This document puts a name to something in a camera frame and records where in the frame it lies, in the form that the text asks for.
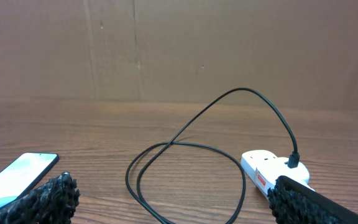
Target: charging cable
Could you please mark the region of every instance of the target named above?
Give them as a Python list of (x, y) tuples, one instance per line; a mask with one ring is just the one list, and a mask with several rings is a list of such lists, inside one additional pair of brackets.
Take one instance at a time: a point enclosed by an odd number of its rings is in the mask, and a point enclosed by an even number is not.
[[(179, 137), (179, 135), (195, 120), (197, 119), (201, 114), (203, 114), (206, 110), (208, 110), (208, 108), (210, 108), (212, 105), (214, 105), (216, 102), (218, 102), (221, 98), (225, 97), (226, 95), (235, 92), (235, 91), (249, 91), (251, 93), (256, 94), (257, 96), (259, 96), (262, 100), (264, 100), (269, 107), (271, 107), (271, 109), (274, 110), (274, 112), (276, 113), (276, 115), (278, 116), (278, 118), (280, 118), (280, 121), (283, 123), (285, 129), (288, 131), (291, 140), (292, 140), (292, 144), (293, 144), (293, 152), (289, 157), (288, 160), (288, 167), (289, 168), (295, 168), (298, 166), (299, 163), (299, 159), (300, 159), (300, 155), (298, 153), (298, 146), (296, 145), (296, 140), (295, 137), (291, 131), (291, 128), (289, 127), (289, 125), (287, 124), (287, 122), (285, 121), (284, 117), (281, 115), (281, 113), (278, 111), (278, 109), (273, 105), (272, 102), (270, 102), (266, 97), (264, 97), (264, 95), (260, 94), (259, 92), (250, 89), (250, 88), (235, 88), (233, 90), (230, 90), (228, 92), (226, 92), (225, 94), (221, 95), (220, 97), (218, 97), (216, 100), (214, 100), (212, 103), (210, 103), (206, 108), (204, 108), (201, 112), (199, 112), (193, 119), (191, 119), (169, 142), (161, 142), (158, 144), (155, 144), (153, 146), (150, 146), (149, 148), (147, 148), (146, 150), (144, 150), (142, 153), (140, 153), (138, 156), (136, 156), (136, 158), (131, 162), (131, 164), (129, 164), (128, 168), (127, 168), (127, 172), (125, 175), (125, 183), (127, 185), (128, 191), (129, 193), (131, 193), (131, 195), (133, 196), (134, 199), (136, 199), (151, 215), (153, 215), (160, 223), (163, 224), (174, 224), (173, 222), (171, 222), (170, 220), (167, 220), (166, 218), (164, 218), (163, 216), (161, 216), (160, 214), (158, 214), (145, 200), (145, 198), (142, 195), (142, 192), (140, 190), (140, 180), (142, 179), (142, 176), (144, 174), (144, 172), (147, 170), (147, 168), (151, 165), (151, 163), (153, 163), (154, 160), (156, 160), (156, 158), (158, 158), (165, 150), (167, 150), (171, 145), (180, 145), (180, 146), (193, 146), (193, 147), (199, 147), (199, 148), (203, 148), (203, 149), (209, 149), (215, 152), (218, 152), (226, 157), (228, 157), (231, 161), (233, 161), (238, 168), (241, 171), (241, 176), (242, 176), (242, 192), (241, 192), (241, 197), (240, 197), (240, 201), (238, 203), (238, 206), (236, 208), (236, 211), (234, 211), (233, 215), (231, 216), (231, 218), (226, 222), (227, 224), (233, 223), (234, 220), (236, 220), (238, 214), (240, 213), (241, 207), (242, 207), (242, 203), (244, 201), (244, 197), (246, 195), (246, 176), (244, 174), (244, 170), (241, 167), (241, 164), (232, 156), (230, 156), (228, 153), (216, 149), (214, 147), (211, 146), (205, 146), (202, 144), (195, 144), (195, 143), (189, 143), (189, 142), (175, 142), (176, 138)], [(149, 160), (146, 165), (142, 168), (142, 170), (139, 172), (139, 175), (137, 176), (137, 181), (136, 181), (136, 188), (137, 188), (137, 194), (132, 190), (131, 185), (129, 184), (129, 172), (131, 171), (132, 166), (135, 164), (135, 162), (141, 158), (146, 152), (149, 152), (153, 149), (155, 149), (156, 147), (159, 146), (164, 146), (155, 156), (153, 156), (153, 158), (151, 158), (151, 160)]]

